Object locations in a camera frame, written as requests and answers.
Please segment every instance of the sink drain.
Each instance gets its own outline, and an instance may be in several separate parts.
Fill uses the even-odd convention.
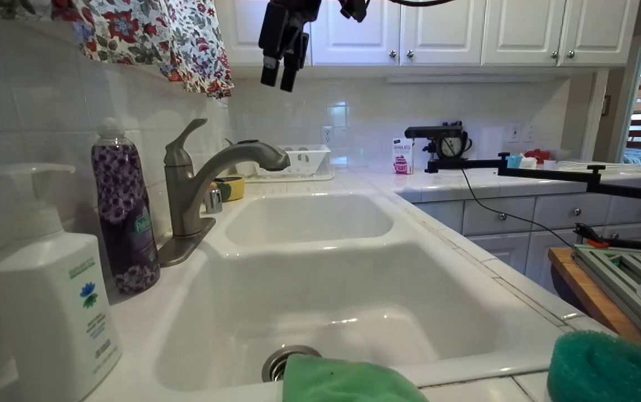
[[[284,368],[290,360],[290,355],[314,355],[314,358],[321,358],[314,349],[311,346],[302,346],[302,344],[295,344],[295,346],[284,346],[278,350],[275,350],[265,363],[262,367],[262,380],[264,381],[281,381],[284,378]]]

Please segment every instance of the kitchen counter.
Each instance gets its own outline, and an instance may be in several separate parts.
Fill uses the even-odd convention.
[[[468,170],[467,177],[475,188],[477,196],[514,196],[514,195],[560,195],[560,192],[580,192],[579,182],[556,182],[556,181],[534,181],[534,178],[502,178],[491,170]],[[641,170],[634,172],[615,172],[606,181],[611,182],[641,182]],[[606,326],[582,314],[579,307],[564,303],[562,300],[549,295],[520,273],[505,266],[494,255],[467,240],[462,235],[438,222],[422,210],[412,207],[408,201],[426,198],[446,198],[467,195],[465,177],[460,172],[440,172],[440,173],[408,173],[393,177],[381,172],[345,172],[335,173],[331,181],[247,181],[247,198],[267,196],[267,195],[309,195],[309,192],[374,192],[402,210],[412,222],[422,225],[435,240],[448,245],[450,252],[470,260],[470,268],[487,275],[500,287],[520,300],[526,307],[537,313],[556,331],[603,331]],[[227,202],[227,207],[217,216],[224,218],[233,210],[242,207],[246,201]],[[112,305],[113,322],[120,333],[123,360],[110,372],[110,378],[89,396],[89,402],[112,402],[112,400],[162,400],[162,393],[148,391],[148,378],[153,378],[153,355],[146,350],[159,331],[169,326],[169,303],[181,303],[181,297],[187,293],[187,276],[195,275],[197,266],[205,258],[202,252],[195,252],[185,263],[164,268],[159,286],[151,289],[120,300]],[[546,372],[520,372],[520,374],[500,374],[487,380],[467,380],[448,381],[438,386],[425,386],[429,400],[549,400],[544,388]],[[278,386],[271,386],[264,400],[275,400]],[[178,402],[197,400],[192,393],[187,398],[175,398]]]

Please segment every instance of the soap bottle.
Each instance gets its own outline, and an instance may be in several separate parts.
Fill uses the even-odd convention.
[[[135,295],[161,276],[141,155],[120,125],[106,118],[92,148],[99,221],[113,283]]]
[[[13,244],[0,249],[0,326],[16,358],[24,402],[86,398],[120,360],[119,334],[92,235],[64,231],[57,211],[35,201],[33,177],[72,164],[0,168],[17,188],[6,218]]]

